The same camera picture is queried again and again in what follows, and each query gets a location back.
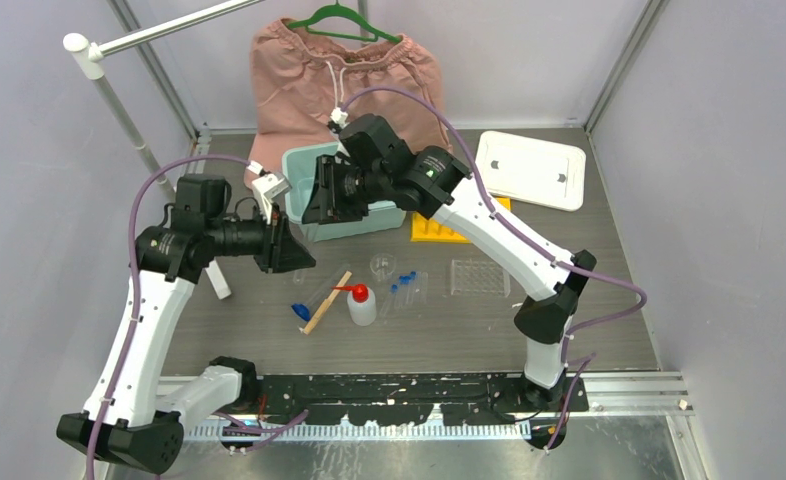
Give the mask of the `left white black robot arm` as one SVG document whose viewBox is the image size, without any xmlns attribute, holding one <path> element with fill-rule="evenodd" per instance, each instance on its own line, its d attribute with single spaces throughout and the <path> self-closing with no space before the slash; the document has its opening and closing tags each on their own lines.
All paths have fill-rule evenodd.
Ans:
<svg viewBox="0 0 786 480">
<path fill-rule="evenodd" d="M 292 235 L 277 204 L 290 188 L 280 173 L 253 184 L 248 218 L 230 211 L 232 189 L 215 175 L 188 174 L 160 223 L 131 227 L 129 292 L 107 363 L 81 411 L 63 415 L 56 434 L 89 462 L 166 473 L 187 429 L 230 406 L 254 409 L 255 365 L 220 356 L 193 381 L 159 397 L 157 387 L 178 320 L 202 273 L 219 257 L 252 257 L 265 273 L 311 268 L 315 259 Z"/>
</svg>

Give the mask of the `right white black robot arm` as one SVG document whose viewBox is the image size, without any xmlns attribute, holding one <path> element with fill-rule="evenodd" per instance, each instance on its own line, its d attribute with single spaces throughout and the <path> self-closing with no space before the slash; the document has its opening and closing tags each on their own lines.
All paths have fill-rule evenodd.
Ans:
<svg viewBox="0 0 786 480">
<path fill-rule="evenodd" d="M 388 121 L 365 114 L 328 123 L 337 151 L 318 157 L 304 224 L 356 222 L 373 203 L 389 201 L 463 235 L 524 289 L 514 318 L 526 338 L 524 396 L 536 410 L 563 396 L 562 342 L 586 285 L 577 268 L 590 271 L 595 257 L 547 243 L 485 194 L 474 168 L 439 146 L 412 151 Z"/>
</svg>

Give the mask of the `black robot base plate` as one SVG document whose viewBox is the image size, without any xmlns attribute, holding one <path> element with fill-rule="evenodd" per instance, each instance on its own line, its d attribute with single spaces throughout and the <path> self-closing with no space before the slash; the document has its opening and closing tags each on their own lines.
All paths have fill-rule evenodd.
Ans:
<svg viewBox="0 0 786 480">
<path fill-rule="evenodd" d="M 276 424 L 306 412 L 314 426 L 417 426 L 432 414 L 445 426 L 513 425 L 587 411 L 583 388 L 562 375 L 542 393 L 517 372 L 265 375 L 250 396 L 221 410 Z"/>
</svg>

